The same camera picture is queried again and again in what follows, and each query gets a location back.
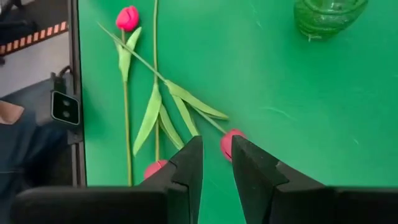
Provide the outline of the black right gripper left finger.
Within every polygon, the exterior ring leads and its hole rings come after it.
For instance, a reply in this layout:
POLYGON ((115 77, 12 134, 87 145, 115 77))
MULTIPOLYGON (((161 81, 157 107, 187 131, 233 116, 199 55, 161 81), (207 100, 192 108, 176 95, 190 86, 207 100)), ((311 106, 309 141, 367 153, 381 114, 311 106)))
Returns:
POLYGON ((19 193, 12 224, 197 224, 203 141, 192 138, 134 187, 37 187, 19 193))

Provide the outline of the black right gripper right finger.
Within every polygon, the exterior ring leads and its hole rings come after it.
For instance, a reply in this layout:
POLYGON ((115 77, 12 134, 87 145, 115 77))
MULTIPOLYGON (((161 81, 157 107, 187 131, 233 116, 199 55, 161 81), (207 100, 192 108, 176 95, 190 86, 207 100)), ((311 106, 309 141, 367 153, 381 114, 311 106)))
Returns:
POLYGON ((398 224, 398 188, 323 185, 242 136, 231 151, 247 224, 398 224))

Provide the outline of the red artificial tulip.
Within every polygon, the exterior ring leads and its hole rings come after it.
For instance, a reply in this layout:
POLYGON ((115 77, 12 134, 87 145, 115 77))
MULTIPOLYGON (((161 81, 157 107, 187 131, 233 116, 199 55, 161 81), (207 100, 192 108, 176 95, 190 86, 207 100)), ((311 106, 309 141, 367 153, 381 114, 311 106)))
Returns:
POLYGON ((168 160, 162 160, 160 158, 159 128, 162 128, 163 132, 178 150, 184 147, 184 143, 174 128, 167 109, 162 104, 162 96, 159 91, 159 80, 160 78, 155 73, 152 93, 147 104, 141 127, 139 128, 139 132, 133 144, 133 155, 135 156, 141 146, 145 143, 151 131, 154 130, 155 162, 149 165, 144 171, 145 179, 155 174, 168 162, 168 160))
MULTIPOLYGON (((132 32, 139 23, 139 13, 134 6, 128 6, 119 12, 116 18, 116 27, 121 31, 122 42, 125 43, 127 32, 132 32)), ((130 140, 130 122, 129 122, 129 100, 128 100, 128 77, 131 63, 131 54, 125 50, 121 45, 116 45, 119 55, 119 70, 121 72, 123 81, 124 93, 124 121, 126 134, 126 154, 127 154, 127 183, 128 186, 133 186, 132 176, 132 152, 130 140)))
POLYGON ((165 84, 165 86, 169 89, 169 93, 171 94, 172 98, 174 99, 175 104, 180 112, 181 117, 183 118, 189 132, 192 136, 199 135, 199 132, 195 126, 194 121, 192 120, 190 113, 188 112, 187 105, 190 105, 200 116, 205 118, 211 125, 213 125, 216 129, 221 131, 224 136, 221 138, 220 141, 220 148, 223 152, 225 158, 227 160, 232 160, 232 137, 234 135, 242 136, 243 133, 237 129, 233 129, 229 132, 224 130, 216 121, 215 119, 220 120, 227 120, 229 117, 208 106, 204 102, 200 101, 198 98, 193 96, 189 91, 185 90, 184 88, 178 86, 171 80, 164 78, 152 65, 150 65, 147 61, 145 61, 141 56, 139 56, 135 51, 136 42, 141 34, 141 27, 138 27, 133 34, 131 34, 130 38, 127 40, 126 43, 123 43, 120 38, 118 38, 115 34, 111 33, 105 27, 100 26, 100 28, 105 31, 115 42, 117 45, 121 45, 125 50, 127 50, 131 57, 137 58, 141 61, 147 68, 149 68, 154 74, 156 73, 160 80, 165 84))

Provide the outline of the green glass vase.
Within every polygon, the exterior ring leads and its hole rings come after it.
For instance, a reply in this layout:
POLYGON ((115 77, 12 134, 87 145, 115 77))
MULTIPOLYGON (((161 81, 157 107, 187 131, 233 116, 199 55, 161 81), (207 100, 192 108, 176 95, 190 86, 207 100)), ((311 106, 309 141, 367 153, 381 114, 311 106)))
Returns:
POLYGON ((294 20, 308 40, 327 40, 347 29, 369 0, 295 0, 294 20))

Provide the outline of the green table mat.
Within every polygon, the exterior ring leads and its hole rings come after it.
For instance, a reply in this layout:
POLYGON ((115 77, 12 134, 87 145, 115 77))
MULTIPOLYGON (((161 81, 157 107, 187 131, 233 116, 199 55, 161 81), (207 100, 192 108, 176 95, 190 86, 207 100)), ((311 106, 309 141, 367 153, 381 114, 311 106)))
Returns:
POLYGON ((308 40, 294 0, 78 0, 88 185, 127 185, 119 11, 142 32, 131 62, 131 137, 152 92, 150 66, 227 114, 203 137, 200 224, 245 224, 223 132, 241 130, 284 163, 327 185, 398 186, 398 0, 369 0, 334 38, 308 40))

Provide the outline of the person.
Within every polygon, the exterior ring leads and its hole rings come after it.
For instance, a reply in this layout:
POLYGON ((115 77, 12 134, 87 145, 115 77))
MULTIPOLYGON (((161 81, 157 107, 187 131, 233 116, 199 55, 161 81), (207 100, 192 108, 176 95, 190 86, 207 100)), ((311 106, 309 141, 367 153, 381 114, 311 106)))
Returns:
POLYGON ((0 224, 9 224, 14 197, 34 186, 32 169, 56 155, 67 142, 66 131, 36 122, 39 103, 52 87, 51 80, 44 80, 0 98, 24 107, 16 123, 0 124, 0 224))

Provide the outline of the person's hand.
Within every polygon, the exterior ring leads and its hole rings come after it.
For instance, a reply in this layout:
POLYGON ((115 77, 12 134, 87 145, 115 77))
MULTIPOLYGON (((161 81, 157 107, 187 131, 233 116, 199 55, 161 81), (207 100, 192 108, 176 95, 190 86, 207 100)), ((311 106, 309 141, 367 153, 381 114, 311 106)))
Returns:
POLYGON ((24 107, 0 100, 0 124, 16 123, 24 112, 24 107))

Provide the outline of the orange white striped tape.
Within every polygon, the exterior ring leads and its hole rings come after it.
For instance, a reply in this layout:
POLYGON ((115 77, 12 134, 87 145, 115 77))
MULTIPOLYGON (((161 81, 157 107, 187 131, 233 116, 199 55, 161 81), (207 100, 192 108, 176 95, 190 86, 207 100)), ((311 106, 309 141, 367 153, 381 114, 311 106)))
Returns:
POLYGON ((0 45, 0 56, 5 56, 18 50, 30 47, 31 45, 38 44, 39 42, 45 41, 57 35, 68 32, 68 22, 63 21, 59 24, 55 24, 52 27, 42 29, 33 34, 29 34, 20 39, 13 40, 12 42, 0 45))

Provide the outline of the black table frame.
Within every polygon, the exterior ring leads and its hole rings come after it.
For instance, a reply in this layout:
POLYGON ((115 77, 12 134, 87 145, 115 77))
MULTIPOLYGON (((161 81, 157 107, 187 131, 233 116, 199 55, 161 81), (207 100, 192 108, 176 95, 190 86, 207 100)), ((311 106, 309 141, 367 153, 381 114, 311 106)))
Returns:
POLYGON ((86 187, 86 163, 84 145, 83 100, 81 87, 80 36, 78 0, 68 0, 68 32, 70 46, 70 68, 73 77, 73 95, 79 104, 79 127, 68 133, 72 150, 72 177, 74 187, 86 187))

